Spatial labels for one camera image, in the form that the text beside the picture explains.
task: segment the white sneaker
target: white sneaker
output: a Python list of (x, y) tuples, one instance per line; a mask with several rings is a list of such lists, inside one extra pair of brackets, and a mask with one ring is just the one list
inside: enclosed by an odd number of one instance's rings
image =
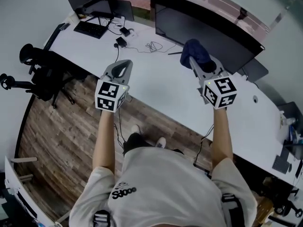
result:
[(164, 149), (165, 146), (166, 146), (166, 139), (164, 137), (161, 137), (160, 139), (158, 139), (155, 147)]
[(135, 124), (135, 125), (132, 126), (131, 131), (132, 131), (132, 134), (133, 133), (141, 134), (140, 127), (137, 124)]

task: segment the window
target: window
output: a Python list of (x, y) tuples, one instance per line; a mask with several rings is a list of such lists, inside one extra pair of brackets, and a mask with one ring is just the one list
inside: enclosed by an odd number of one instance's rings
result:
[(147, 20), (153, 20), (151, 9), (151, 0), (127, 0), (130, 1), (133, 7), (133, 13), (136, 17), (141, 17)]
[(188, 0), (199, 4), (229, 21), (237, 24), (244, 31), (252, 35), (256, 40), (262, 42), (268, 34), (269, 28), (264, 25), (259, 19), (247, 11), (247, 17), (243, 20), (238, 20), (241, 7), (230, 0)]

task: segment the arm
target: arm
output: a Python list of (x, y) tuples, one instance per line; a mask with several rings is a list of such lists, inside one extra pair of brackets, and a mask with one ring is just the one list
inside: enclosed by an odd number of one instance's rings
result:
[(212, 181), (222, 193), (234, 194), (242, 205), (245, 226), (252, 226), (257, 214), (257, 202), (249, 186), (232, 162), (232, 140), (226, 110), (214, 111), (214, 140), (212, 146)]
[(115, 186), (114, 115), (102, 111), (93, 155), (93, 171), (70, 214), (70, 227), (91, 226)]
[(93, 155), (93, 170), (105, 167), (115, 174), (114, 114), (102, 111)]
[(213, 169), (225, 158), (232, 160), (232, 140), (225, 108), (214, 110)]

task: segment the person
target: person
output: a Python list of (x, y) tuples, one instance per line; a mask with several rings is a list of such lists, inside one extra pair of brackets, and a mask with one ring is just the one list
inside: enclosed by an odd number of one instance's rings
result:
[[(233, 163), (225, 109), (214, 110), (212, 179), (180, 152), (151, 147), (138, 127), (124, 144), (122, 175), (115, 183), (114, 116), (103, 111), (93, 154), (93, 171), (70, 214), (70, 227), (231, 226), (222, 196), (234, 195), (243, 225), (251, 226), (257, 203)], [(106, 219), (105, 225), (99, 221)]]

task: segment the keyboard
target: keyboard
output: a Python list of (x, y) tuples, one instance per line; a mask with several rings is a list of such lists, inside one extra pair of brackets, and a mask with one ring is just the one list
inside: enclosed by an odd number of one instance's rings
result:
[(286, 174), (289, 166), (290, 166), (289, 162), (287, 162), (285, 159), (283, 159), (280, 156), (276, 156), (276, 159), (273, 164), (273, 169), (275, 169), (283, 174)]
[(79, 32), (81, 34), (85, 34), (97, 39), (100, 39), (102, 35), (106, 32), (107, 27), (92, 24), (89, 22), (80, 21), (78, 25), (75, 27), (74, 31)]

